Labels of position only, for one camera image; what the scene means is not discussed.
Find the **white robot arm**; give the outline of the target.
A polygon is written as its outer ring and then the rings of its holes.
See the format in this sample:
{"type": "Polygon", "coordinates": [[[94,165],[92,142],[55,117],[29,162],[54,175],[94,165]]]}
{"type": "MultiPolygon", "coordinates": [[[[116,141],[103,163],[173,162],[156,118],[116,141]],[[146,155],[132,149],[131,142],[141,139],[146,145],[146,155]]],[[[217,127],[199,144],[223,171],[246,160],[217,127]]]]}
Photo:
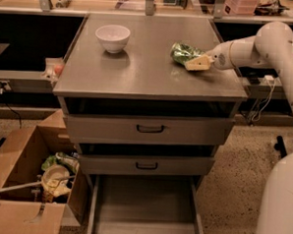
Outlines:
{"type": "MultiPolygon", "coordinates": [[[[254,35],[229,40],[185,63],[188,71],[269,67],[277,72],[293,113],[293,31],[269,22],[254,35]]],[[[256,234],[293,234],[293,153],[272,168],[264,186],[256,234]]]]}

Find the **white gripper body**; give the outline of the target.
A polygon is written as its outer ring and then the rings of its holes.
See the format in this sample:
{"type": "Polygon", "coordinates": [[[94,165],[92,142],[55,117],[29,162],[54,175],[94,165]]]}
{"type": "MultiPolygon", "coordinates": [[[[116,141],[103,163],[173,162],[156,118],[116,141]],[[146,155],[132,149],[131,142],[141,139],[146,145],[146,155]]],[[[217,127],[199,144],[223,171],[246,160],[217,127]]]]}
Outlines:
{"type": "Polygon", "coordinates": [[[206,55],[210,57],[212,65],[216,69],[227,70],[233,68],[230,58],[231,45],[232,41],[222,42],[206,53],[206,55]]]}

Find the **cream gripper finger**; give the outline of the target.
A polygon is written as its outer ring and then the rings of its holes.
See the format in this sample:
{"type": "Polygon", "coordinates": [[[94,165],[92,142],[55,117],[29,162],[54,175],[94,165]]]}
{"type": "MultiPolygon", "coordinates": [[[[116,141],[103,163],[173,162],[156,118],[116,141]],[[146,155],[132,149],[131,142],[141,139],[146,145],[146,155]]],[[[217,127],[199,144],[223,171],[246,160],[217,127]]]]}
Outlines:
{"type": "Polygon", "coordinates": [[[188,60],[185,63],[185,68],[187,69],[187,71],[209,70],[212,62],[213,59],[210,56],[203,54],[197,58],[188,60]]]}

